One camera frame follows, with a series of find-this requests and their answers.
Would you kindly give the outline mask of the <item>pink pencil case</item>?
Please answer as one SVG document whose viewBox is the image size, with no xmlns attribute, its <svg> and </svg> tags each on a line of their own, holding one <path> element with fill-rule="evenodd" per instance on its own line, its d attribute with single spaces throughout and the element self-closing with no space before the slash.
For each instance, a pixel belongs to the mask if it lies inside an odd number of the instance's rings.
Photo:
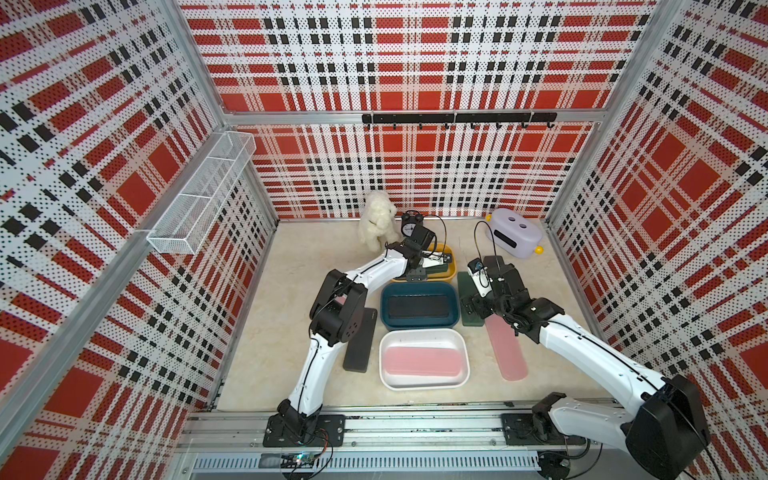
<svg viewBox="0 0 768 480">
<path fill-rule="evenodd" d="M 515 330 L 498 315 L 487 317 L 485 328 L 502 378 L 510 382 L 525 379 L 528 368 Z"/>
<path fill-rule="evenodd" d="M 463 372 L 465 362 L 453 349 L 393 347 L 384 353 L 382 366 L 391 375 L 453 377 Z"/>
</svg>

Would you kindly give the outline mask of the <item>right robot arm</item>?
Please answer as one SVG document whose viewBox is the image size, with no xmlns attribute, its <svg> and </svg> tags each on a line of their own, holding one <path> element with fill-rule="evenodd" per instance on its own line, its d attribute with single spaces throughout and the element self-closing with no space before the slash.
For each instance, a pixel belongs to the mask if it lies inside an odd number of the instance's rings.
<svg viewBox="0 0 768 480">
<path fill-rule="evenodd" d="M 568 360 L 603 387 L 617 407 L 585 403 L 553 392 L 537 405 L 559 433 L 626 452 L 657 479 L 676 479 L 705 453 L 710 433 L 698 387 L 665 376 L 615 350 L 551 300 L 530 296 L 518 270 L 499 256 L 475 258 L 469 297 L 478 315 L 497 315 L 523 335 Z"/>
</svg>

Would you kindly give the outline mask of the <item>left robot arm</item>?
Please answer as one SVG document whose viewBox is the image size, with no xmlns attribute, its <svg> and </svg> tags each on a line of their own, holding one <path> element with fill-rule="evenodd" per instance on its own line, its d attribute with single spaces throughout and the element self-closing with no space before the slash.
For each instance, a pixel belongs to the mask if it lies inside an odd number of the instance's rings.
<svg viewBox="0 0 768 480">
<path fill-rule="evenodd" d="M 367 295 L 421 268 L 436 246 L 435 233 L 418 223 L 374 260 L 327 273 L 309 312 L 306 360 L 293 391 L 277 407 L 277 418 L 300 442 L 315 434 L 330 373 L 342 347 L 362 326 Z"/>
</svg>

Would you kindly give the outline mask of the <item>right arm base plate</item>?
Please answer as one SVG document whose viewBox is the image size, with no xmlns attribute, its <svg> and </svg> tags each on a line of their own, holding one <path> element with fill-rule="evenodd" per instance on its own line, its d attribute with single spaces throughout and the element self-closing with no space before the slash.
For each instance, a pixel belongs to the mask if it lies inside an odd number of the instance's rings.
<svg viewBox="0 0 768 480">
<path fill-rule="evenodd" d="M 501 430 L 505 443 L 513 445 L 584 446 L 586 440 L 577 436 L 565 436 L 543 417 L 532 413 L 502 414 Z"/>
</svg>

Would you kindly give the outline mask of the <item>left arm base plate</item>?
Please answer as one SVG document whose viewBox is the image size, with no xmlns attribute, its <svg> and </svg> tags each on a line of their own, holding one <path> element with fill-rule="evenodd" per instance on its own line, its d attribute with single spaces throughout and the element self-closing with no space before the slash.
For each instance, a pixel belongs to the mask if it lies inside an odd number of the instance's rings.
<svg viewBox="0 0 768 480">
<path fill-rule="evenodd" d="M 262 445 L 266 448 L 340 447 L 345 435 L 344 415 L 319 415 L 302 428 L 291 428 L 280 414 L 268 419 Z"/>
</svg>

